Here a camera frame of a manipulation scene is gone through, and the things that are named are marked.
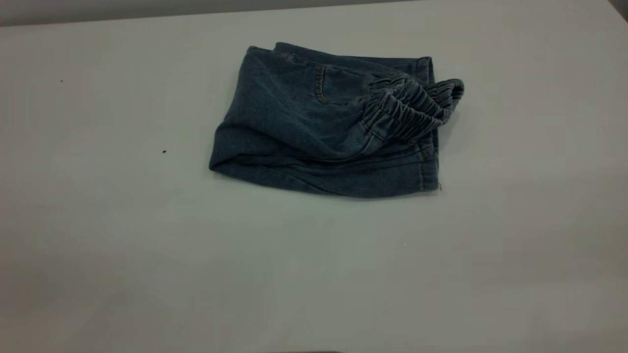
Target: seam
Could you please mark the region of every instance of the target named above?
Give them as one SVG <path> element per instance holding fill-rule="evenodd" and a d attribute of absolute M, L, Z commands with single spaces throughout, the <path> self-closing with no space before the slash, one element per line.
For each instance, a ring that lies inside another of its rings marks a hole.
<path fill-rule="evenodd" d="M 325 98 L 325 95 L 323 95 L 323 78 L 324 77 L 325 77 L 325 67 L 321 65 L 317 68 L 317 72 L 316 72 L 316 79 L 314 81 L 314 95 L 321 102 L 325 104 L 329 104 L 329 100 L 327 100 L 327 98 Z"/>
<path fill-rule="evenodd" d="M 393 158 L 386 158 L 385 160 L 382 161 L 365 161 L 365 162 L 358 162 L 358 163 L 354 163 L 351 164 L 349 166 L 338 166 L 338 167 L 330 167 L 330 168 L 319 168 L 319 167 L 315 167 L 315 166 L 306 166 L 306 165 L 299 165 L 297 163 L 292 163 L 292 164 L 288 164 L 289 166 L 297 166 L 303 169 L 309 169 L 309 170 L 346 170 L 346 169 L 350 169 L 352 167 L 360 167 L 360 166 L 364 166 L 364 165 L 368 165 L 368 164 L 382 164 L 381 162 L 390 162 L 390 161 L 396 161 L 396 160 L 400 160 L 402 158 L 408 158 L 408 157 L 412 157 L 414 155 L 416 155 L 417 151 L 413 151 L 410 152 L 408 154 L 405 155 L 401 155 L 401 156 L 395 156 Z M 371 169 L 378 169 L 380 167 L 375 166 L 373 168 L 366 168 L 366 169 L 360 169 L 360 170 L 371 170 Z"/>
<path fill-rule="evenodd" d="M 366 125 L 364 124 L 364 121 L 363 121 L 363 120 L 360 120 L 360 124 L 362 124 L 362 126 L 364 126 L 364 128 L 365 128 L 368 132 L 370 132 L 373 136 L 375 136 L 375 137 L 377 137 L 378 139 L 380 139 L 380 140 L 384 141 L 384 138 L 382 138 L 380 135 L 376 134 L 376 133 L 375 133 L 375 131 L 371 130 L 368 126 L 366 126 Z"/>
<path fill-rule="evenodd" d="M 423 174 L 423 163 L 419 163 L 421 172 L 421 189 L 425 190 L 425 175 Z"/>

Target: folded jeans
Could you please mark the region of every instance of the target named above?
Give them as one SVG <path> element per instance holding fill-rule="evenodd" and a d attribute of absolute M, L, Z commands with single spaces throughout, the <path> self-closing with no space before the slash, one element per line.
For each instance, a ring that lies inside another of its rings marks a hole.
<path fill-rule="evenodd" d="M 210 169 L 270 187 L 352 197 L 438 188 L 438 130 L 464 93 L 431 58 L 250 47 Z"/>

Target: jeans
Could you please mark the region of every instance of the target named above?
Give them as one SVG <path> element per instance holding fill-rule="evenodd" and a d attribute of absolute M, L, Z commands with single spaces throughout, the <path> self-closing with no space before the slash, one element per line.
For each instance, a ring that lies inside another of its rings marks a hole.
<path fill-rule="evenodd" d="M 209 168 L 302 192 L 390 197 L 438 188 L 437 128 L 464 92 L 429 57 L 250 47 Z"/>

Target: pocket stitching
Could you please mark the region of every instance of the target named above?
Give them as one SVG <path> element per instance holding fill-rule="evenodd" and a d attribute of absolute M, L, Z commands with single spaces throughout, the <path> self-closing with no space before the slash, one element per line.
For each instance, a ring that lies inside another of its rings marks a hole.
<path fill-rule="evenodd" d="M 329 100 L 325 98 L 323 94 L 323 80 L 325 79 L 325 67 L 323 65 L 319 65 L 316 71 L 316 79 L 314 81 L 314 95 L 316 98 L 324 103 L 329 104 Z"/>

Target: denim fabric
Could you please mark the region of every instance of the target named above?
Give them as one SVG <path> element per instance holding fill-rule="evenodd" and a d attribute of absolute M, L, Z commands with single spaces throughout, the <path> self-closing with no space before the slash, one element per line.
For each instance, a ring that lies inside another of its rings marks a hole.
<path fill-rule="evenodd" d="M 248 49 L 209 168 L 269 187 L 353 197 L 438 188 L 437 128 L 464 92 L 431 58 Z"/>

